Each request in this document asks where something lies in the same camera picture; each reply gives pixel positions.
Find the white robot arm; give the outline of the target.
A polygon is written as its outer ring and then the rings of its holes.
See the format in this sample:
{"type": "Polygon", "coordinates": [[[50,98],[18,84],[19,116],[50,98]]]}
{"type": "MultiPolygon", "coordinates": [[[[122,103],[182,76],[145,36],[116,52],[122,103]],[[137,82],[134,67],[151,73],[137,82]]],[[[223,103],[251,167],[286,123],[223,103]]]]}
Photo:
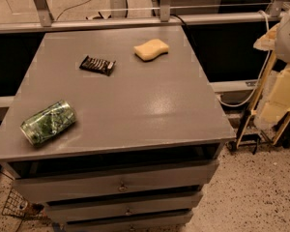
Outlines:
{"type": "Polygon", "coordinates": [[[275,54],[278,59],[290,64],[290,9],[276,30],[275,54]]]}

